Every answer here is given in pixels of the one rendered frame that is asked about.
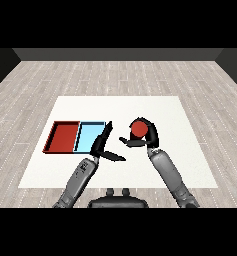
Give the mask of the dark grey robot body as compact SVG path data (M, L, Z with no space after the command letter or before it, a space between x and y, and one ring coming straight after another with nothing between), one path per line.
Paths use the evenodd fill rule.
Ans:
M121 196L115 196L114 189L108 188L106 195L91 200L88 208L148 208L148 204L143 199L132 197L128 188L122 189Z

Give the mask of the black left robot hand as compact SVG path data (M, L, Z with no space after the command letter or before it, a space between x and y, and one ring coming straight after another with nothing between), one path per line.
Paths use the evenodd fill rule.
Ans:
M94 143L91 146L90 154L93 157L103 157L111 161L125 161L125 158L123 156L119 156L113 152L104 150L107 139L109 138L112 129L112 122L109 122L103 129L102 133L96 137Z

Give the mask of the red shallow open box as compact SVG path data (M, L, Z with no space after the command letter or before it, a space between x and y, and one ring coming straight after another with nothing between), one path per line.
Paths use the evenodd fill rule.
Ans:
M79 124L79 121L55 121L46 140L43 153L72 154Z

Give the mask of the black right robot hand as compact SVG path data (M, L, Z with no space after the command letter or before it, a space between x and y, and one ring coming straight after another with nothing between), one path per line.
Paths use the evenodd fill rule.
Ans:
M123 137L120 137L119 140L123 142L128 147L142 147L147 146L148 148L158 148L159 147L159 137L158 132L156 129L156 126L154 123L150 122L149 120L145 119L144 117L138 117L136 118L131 124L135 121L143 121L148 126L148 132L147 134L140 140L134 140L134 139L125 139Z

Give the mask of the small red can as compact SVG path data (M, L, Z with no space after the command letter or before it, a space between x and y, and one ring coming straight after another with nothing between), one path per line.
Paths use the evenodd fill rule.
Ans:
M130 138L134 140L142 139L148 132L148 126L143 121L135 121L131 125Z

